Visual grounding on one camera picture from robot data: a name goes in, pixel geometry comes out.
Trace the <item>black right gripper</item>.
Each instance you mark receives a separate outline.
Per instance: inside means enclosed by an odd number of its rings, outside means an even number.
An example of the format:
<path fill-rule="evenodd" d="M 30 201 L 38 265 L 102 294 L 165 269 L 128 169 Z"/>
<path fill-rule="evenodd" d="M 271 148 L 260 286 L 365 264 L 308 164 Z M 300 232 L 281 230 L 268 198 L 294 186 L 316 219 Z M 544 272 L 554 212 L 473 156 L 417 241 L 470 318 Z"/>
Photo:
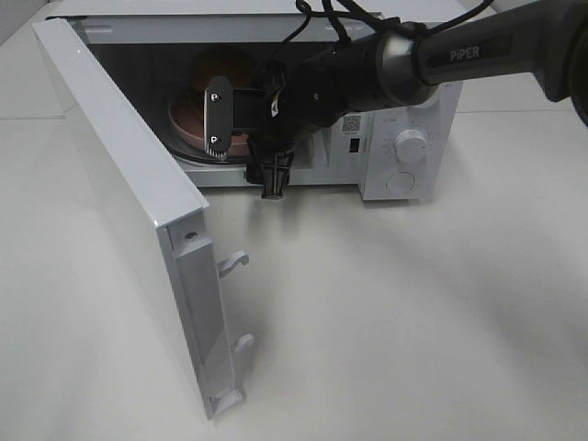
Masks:
<path fill-rule="evenodd" d="M 245 180 L 262 187 L 261 198 L 281 199 L 299 135 L 299 88 L 282 62 L 270 62 L 253 80 L 233 101 L 233 128 L 248 135 Z"/>

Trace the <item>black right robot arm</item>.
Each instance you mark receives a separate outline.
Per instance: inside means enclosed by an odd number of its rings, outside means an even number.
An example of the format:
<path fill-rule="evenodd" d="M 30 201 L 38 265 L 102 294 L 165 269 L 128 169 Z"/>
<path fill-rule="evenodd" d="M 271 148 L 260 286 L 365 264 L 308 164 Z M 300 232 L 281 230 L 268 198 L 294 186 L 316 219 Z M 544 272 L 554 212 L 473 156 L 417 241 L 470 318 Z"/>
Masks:
<path fill-rule="evenodd" d="M 264 82 L 260 103 L 238 102 L 250 118 L 244 177 L 280 198 L 299 141 L 352 112 L 408 107 L 444 83 L 531 73 L 552 102 L 570 99 L 587 116 L 587 4 L 536 1 L 491 17 L 478 8 L 428 27 L 371 16 L 345 1 L 322 15 L 338 41 L 301 62 L 278 84 Z"/>

